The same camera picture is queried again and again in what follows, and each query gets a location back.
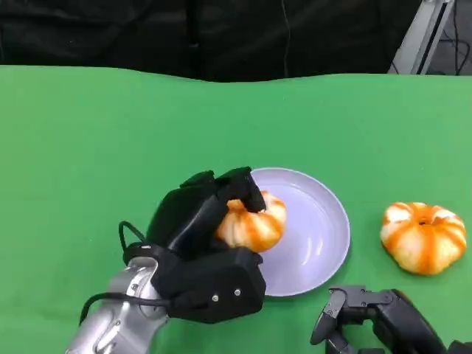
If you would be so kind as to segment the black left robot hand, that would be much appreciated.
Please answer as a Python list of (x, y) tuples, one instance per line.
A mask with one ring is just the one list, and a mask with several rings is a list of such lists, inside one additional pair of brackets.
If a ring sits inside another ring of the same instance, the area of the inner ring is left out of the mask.
[(191, 176), (162, 199), (147, 229), (146, 240), (183, 260), (205, 253), (229, 213), (228, 202), (239, 200), (250, 212), (266, 208), (250, 167), (216, 177), (211, 170)]

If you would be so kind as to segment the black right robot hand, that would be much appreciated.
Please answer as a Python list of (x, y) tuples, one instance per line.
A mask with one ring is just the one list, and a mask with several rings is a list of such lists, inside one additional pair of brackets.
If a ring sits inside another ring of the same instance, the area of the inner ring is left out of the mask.
[[(471, 343), (454, 340), (446, 347), (412, 301), (397, 289), (368, 291), (364, 285), (334, 285), (310, 337), (324, 343), (326, 353), (470, 353)], [(384, 348), (352, 346), (342, 333), (345, 325), (372, 322)]]

